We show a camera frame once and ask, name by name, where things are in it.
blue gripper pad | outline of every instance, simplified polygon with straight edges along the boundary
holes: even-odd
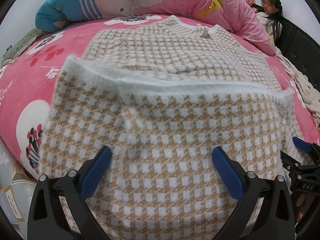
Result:
[[[102,176],[106,172],[111,163],[112,153],[109,147],[106,147],[97,158],[95,163],[91,166],[86,176],[81,182],[80,196],[83,200],[91,198],[98,187]]]
[[[243,182],[219,148],[213,149],[212,162],[230,196],[240,202],[244,197]]]
[[[298,137],[292,137],[293,144],[305,153],[311,152],[311,145]]]

flower print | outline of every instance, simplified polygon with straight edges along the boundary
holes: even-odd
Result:
[[[269,55],[267,55],[267,54],[265,54],[265,53],[263,53],[261,50],[254,50],[254,52],[258,52],[259,54],[261,54],[261,55],[263,55],[265,58],[269,58],[270,56]]]
[[[296,93],[297,93],[297,97],[298,97],[298,99],[301,101],[302,107],[307,108],[307,107],[306,107],[306,104],[303,102],[302,96],[301,96],[301,94],[300,94],[300,92],[299,92],[299,90],[298,90],[298,88],[297,88],[296,83],[295,83],[292,79],[290,80],[290,85],[291,85],[291,87],[292,87],[293,92],[296,92]]]
[[[0,165],[4,164],[7,165],[9,163],[10,159],[8,157],[8,155],[5,154],[5,152],[3,152],[2,155],[0,155]]]
[[[9,83],[9,85],[5,89],[0,89],[0,106],[2,105],[2,99],[4,99],[4,94],[8,91],[9,87],[11,87],[13,80]]]
[[[28,197],[28,204],[30,206],[31,205],[31,201],[32,201],[32,197],[33,197],[33,193],[35,191],[35,187],[33,185],[31,185],[31,184],[26,184],[24,186],[24,191],[29,196]]]
[[[3,76],[3,72],[6,69],[7,65],[4,65],[2,68],[0,68],[0,79]]]
[[[48,79],[52,79],[58,75],[60,69],[59,68],[51,68],[50,71],[45,75]]]
[[[26,157],[30,162],[30,166],[34,168],[36,171],[39,167],[39,152],[40,145],[42,143],[42,134],[43,130],[41,124],[37,126],[37,129],[31,128],[30,132],[27,133],[29,145],[26,147]]]
[[[121,18],[121,17],[117,17],[114,18],[110,21],[105,22],[105,25],[114,25],[114,24],[118,24],[118,23],[123,23],[126,25],[137,25],[137,24],[141,24],[141,23],[146,23],[149,20],[161,20],[162,17],[159,15],[153,15],[153,16],[136,16],[136,17],[125,17],[125,18]]]
[[[37,51],[41,50],[44,46],[60,39],[61,37],[63,37],[63,32],[59,32],[59,33],[56,33],[56,34],[53,34],[51,35],[49,38],[46,38],[44,40],[42,40],[37,46],[33,47],[32,49],[30,49],[27,54],[28,55],[32,55],[34,53],[36,53]]]
[[[52,45],[50,47],[48,47],[46,50],[38,50],[37,52],[35,52],[30,58],[25,59],[24,61],[29,61],[30,62],[30,67],[33,67],[36,65],[36,63],[38,62],[38,59],[40,57],[45,56],[44,61],[48,61],[53,59],[55,56],[61,55],[64,52],[64,48],[60,48],[60,49],[55,49],[57,47],[56,45]]]
[[[35,191],[33,185],[31,184],[26,184],[24,186],[24,191],[26,192],[27,195],[33,195],[33,192]]]
[[[65,17],[62,17],[61,19],[59,19],[58,21],[56,21],[54,23],[54,25],[56,25],[58,28],[62,29],[64,27],[66,27],[68,25],[68,20]]]
[[[280,72],[280,70],[279,70],[276,66],[274,66],[274,65],[271,65],[271,64],[270,64],[269,66],[270,66],[272,72],[274,73],[274,75],[276,76],[276,78],[277,78],[278,80],[281,79],[281,81],[288,86],[288,85],[289,85],[289,82],[288,82],[288,80],[283,76],[283,74]]]
[[[39,154],[43,144],[43,127],[49,116],[50,106],[44,100],[30,102],[21,112],[16,125],[20,163],[34,177],[39,177]]]

white shirt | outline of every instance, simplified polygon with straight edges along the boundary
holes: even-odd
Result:
[[[262,26],[264,27],[264,29],[267,31],[267,33],[273,37],[273,29],[272,29],[272,24],[269,23],[268,24],[268,28],[267,28],[267,23],[270,21],[269,19],[267,19],[268,17],[268,14],[264,13],[264,12],[260,12],[260,13],[257,13],[256,14],[258,20],[261,22]],[[281,32],[282,32],[282,24],[280,24],[280,30],[279,30],[279,35],[281,35]]]

hand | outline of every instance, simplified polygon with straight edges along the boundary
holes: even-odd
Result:
[[[296,202],[295,206],[297,207],[297,210],[298,210],[296,218],[295,218],[296,221],[299,221],[304,215],[304,212],[305,212],[304,205],[306,202],[306,198],[307,198],[306,194],[302,194]]]

headboard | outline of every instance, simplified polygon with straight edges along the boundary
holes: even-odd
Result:
[[[320,91],[320,45],[289,20],[283,18],[282,25],[283,30],[276,46]]]

